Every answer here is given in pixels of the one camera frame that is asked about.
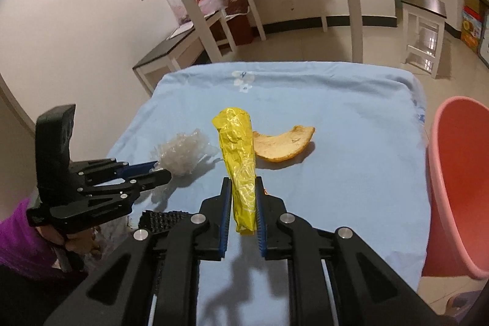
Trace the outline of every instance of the blue tablecloth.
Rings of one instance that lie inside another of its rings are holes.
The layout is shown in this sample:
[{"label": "blue tablecloth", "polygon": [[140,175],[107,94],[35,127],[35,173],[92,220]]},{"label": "blue tablecloth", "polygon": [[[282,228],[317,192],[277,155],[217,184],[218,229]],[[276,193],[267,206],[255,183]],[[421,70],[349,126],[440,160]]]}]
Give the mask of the blue tablecloth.
[{"label": "blue tablecloth", "polygon": [[[314,227],[355,230],[413,288],[426,256],[430,205],[421,131],[425,99],[411,73],[374,65],[264,62],[199,65],[167,74],[109,153],[119,161],[151,160],[177,133],[200,128],[218,146],[211,120],[226,107],[249,112],[253,129],[274,135],[314,126],[313,144],[294,160],[257,161],[267,191]],[[214,158],[177,181],[167,197],[146,197],[144,209],[195,213],[219,194],[227,175]],[[256,238],[234,232],[221,262],[202,262],[197,324],[288,324],[284,262],[265,262]]]}]

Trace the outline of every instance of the crumpled yellow plastic packaging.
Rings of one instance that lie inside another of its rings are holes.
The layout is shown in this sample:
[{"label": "crumpled yellow plastic packaging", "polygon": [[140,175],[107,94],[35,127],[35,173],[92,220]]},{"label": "crumpled yellow plastic packaging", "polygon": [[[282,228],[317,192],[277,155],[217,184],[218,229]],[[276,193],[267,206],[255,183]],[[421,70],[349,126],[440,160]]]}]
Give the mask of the crumpled yellow plastic packaging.
[{"label": "crumpled yellow plastic packaging", "polygon": [[233,214],[236,232],[253,235],[255,219],[255,151],[248,112],[226,108],[212,119],[219,133],[219,146],[233,182]]}]

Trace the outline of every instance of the purple cuff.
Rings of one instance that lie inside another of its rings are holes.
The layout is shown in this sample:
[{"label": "purple cuff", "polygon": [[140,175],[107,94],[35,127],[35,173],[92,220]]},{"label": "purple cuff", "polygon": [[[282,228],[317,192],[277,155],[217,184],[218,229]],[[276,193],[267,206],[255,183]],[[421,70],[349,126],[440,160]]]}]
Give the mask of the purple cuff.
[{"label": "purple cuff", "polygon": [[52,267],[56,255],[50,244],[28,224],[28,204],[29,199],[20,202],[0,223],[0,264],[32,279],[63,277],[61,270]]}]

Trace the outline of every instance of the plastic container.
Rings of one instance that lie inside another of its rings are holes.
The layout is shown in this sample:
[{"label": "plastic container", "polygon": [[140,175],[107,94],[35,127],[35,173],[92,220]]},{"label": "plastic container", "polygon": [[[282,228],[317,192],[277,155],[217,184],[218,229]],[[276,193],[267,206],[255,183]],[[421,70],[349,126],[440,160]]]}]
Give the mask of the plastic container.
[{"label": "plastic container", "polygon": [[489,277],[489,109],[452,97],[437,110],[428,162],[431,229],[423,276]]}]

